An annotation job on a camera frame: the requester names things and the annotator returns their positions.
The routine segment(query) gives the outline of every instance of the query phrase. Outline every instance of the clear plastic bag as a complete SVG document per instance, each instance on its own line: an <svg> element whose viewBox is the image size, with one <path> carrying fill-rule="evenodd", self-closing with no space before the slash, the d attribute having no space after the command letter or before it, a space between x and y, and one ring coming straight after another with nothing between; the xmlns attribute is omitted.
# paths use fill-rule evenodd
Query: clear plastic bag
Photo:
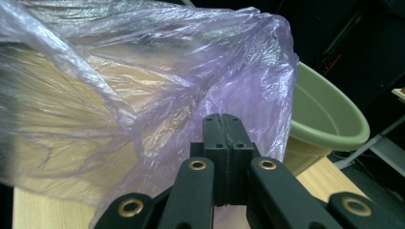
<svg viewBox="0 0 405 229"><path fill-rule="evenodd" d="M283 159L298 57L256 9L154 1L0 5L0 180L98 206L173 184L202 119L239 117Z"/></svg>

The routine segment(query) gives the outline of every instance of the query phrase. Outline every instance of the plastic bag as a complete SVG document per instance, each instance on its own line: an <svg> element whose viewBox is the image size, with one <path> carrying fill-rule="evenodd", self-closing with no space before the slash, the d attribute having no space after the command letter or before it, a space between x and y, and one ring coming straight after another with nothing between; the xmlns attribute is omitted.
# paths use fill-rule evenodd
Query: plastic bag
<svg viewBox="0 0 405 229"><path fill-rule="evenodd" d="M2 182L97 205L97 219L114 198L172 185L214 113L283 159L298 58L281 16L6 0L0 19Z"/></svg>

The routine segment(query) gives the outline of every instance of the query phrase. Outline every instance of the wooden table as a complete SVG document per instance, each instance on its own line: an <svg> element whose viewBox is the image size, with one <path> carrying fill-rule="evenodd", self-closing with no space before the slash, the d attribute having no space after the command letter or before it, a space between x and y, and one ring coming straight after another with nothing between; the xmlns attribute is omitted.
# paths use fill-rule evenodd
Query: wooden table
<svg viewBox="0 0 405 229"><path fill-rule="evenodd" d="M298 180L315 197L328 201L331 194L352 192L364 195L327 158L318 161L299 175ZM93 207L70 201L45 198L14 189L13 228L88 228Z"/></svg>

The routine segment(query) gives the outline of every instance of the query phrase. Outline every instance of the bolt hole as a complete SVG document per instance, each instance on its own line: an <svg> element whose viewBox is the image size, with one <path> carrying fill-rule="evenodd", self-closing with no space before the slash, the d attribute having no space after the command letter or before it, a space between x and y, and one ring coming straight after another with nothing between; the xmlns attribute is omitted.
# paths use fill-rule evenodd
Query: bolt hole
<svg viewBox="0 0 405 229"><path fill-rule="evenodd" d="M277 167L277 164L274 163L274 162L271 161L271 160L261 160L261 161L259 162L259 166L260 166L262 169L273 170L273 169L275 169L275 168Z"/></svg>
<svg viewBox="0 0 405 229"><path fill-rule="evenodd" d="M139 214L143 209L143 202L137 198L124 200L118 207L118 213L124 218L130 218Z"/></svg>
<svg viewBox="0 0 405 229"><path fill-rule="evenodd" d="M203 170L206 167L206 163L202 160L193 160L190 162L188 167L190 167L192 170Z"/></svg>

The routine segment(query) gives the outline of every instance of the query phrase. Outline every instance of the brass grommet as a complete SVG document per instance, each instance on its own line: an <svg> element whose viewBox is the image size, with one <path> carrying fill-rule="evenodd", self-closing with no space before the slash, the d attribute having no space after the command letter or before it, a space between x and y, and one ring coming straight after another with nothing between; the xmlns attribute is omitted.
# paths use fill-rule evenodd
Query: brass grommet
<svg viewBox="0 0 405 229"><path fill-rule="evenodd" d="M193 160L188 164L192 170L203 170L206 168L206 163L203 160Z"/></svg>
<svg viewBox="0 0 405 229"><path fill-rule="evenodd" d="M271 160L268 160L268 159L261 160L261 161L259 162L259 166L260 166L262 169L266 169L266 170L273 170L273 169L277 168L277 164L274 163L274 162L271 161Z"/></svg>
<svg viewBox="0 0 405 229"><path fill-rule="evenodd" d="M126 210L125 207L128 204L131 204L131 203L135 203L135 205L136 205L135 208L131 209L131 210ZM129 218L129 217L133 217L133 216L139 214L142 211L142 209L143 209L143 202L142 201L140 201L137 198L129 198L129 199L124 200L119 205L118 213L119 213L120 216L122 216L124 218Z"/></svg>
<svg viewBox="0 0 405 229"><path fill-rule="evenodd" d="M372 215L373 211L369 205L356 198L343 198L343 207L349 212L359 216L359 217L369 217ZM356 203L361 206L361 209L356 209L350 206L351 203Z"/></svg>

